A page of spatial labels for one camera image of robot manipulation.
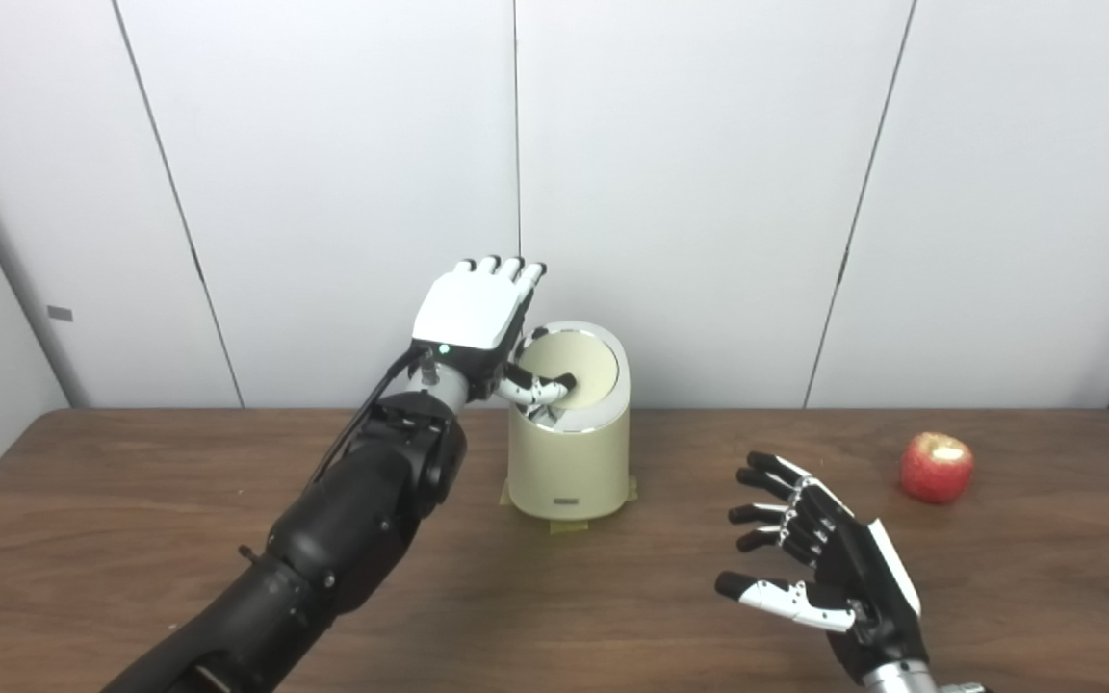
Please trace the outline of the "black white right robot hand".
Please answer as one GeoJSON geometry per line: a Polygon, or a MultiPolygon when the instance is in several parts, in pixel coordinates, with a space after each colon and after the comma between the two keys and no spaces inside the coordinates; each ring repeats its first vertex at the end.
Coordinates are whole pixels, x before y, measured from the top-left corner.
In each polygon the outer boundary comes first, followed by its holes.
{"type": "Polygon", "coordinates": [[[718,595],[826,632],[840,666],[858,685],[881,667],[929,665],[920,597],[881,519],[862,521],[822,479],[775,453],[749,452],[735,479],[776,499],[728,510],[731,524],[752,524],[736,539],[739,551],[779,549],[811,575],[722,571],[718,595]]]}

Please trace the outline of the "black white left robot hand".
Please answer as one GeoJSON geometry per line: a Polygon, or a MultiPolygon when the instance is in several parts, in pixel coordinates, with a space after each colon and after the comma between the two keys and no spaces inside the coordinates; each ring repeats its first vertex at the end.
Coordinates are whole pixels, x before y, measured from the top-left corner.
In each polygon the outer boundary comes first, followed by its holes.
{"type": "Polygon", "coordinates": [[[543,263],[520,256],[462,259],[434,282],[415,317],[413,347],[426,357],[413,390],[427,393],[452,414],[490,398],[550,405],[577,386],[571,373],[546,377],[513,361],[543,263]]]}

